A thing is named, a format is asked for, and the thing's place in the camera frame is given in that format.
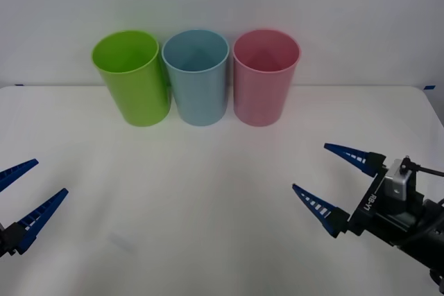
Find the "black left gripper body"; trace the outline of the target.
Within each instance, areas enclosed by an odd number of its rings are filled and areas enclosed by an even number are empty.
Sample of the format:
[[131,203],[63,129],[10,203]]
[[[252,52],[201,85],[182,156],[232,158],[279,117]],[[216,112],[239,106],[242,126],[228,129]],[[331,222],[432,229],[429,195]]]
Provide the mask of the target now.
[[14,255],[17,246],[22,241],[22,226],[19,223],[13,223],[7,228],[1,226],[1,256],[9,253]]

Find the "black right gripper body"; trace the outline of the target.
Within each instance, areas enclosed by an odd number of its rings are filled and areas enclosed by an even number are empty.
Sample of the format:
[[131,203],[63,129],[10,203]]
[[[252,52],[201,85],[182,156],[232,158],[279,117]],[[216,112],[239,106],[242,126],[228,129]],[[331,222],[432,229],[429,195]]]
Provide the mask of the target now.
[[348,221],[357,236],[368,231],[396,247],[426,246],[426,204],[416,190],[416,173],[422,166],[382,169]]

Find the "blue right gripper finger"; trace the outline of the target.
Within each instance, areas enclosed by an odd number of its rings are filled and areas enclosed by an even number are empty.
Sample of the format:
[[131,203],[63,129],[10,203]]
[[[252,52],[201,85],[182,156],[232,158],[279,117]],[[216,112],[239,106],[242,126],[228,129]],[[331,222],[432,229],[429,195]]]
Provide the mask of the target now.
[[366,152],[333,143],[325,143],[324,149],[343,158],[370,177],[375,177],[385,168],[385,156],[379,153]]
[[318,219],[327,233],[336,238],[348,230],[348,213],[293,184],[292,189],[304,205]]

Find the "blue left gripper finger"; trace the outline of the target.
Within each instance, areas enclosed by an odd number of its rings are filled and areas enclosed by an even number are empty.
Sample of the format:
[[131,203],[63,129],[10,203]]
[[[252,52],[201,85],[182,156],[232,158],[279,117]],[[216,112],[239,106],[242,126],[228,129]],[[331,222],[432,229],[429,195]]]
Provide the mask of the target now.
[[13,248],[14,251],[23,254],[29,249],[68,193],[66,188],[61,189],[17,222],[19,225],[19,238]]
[[37,166],[39,162],[36,159],[28,160],[24,163],[10,167],[0,172],[0,191],[9,187],[13,182],[19,179],[23,174]]

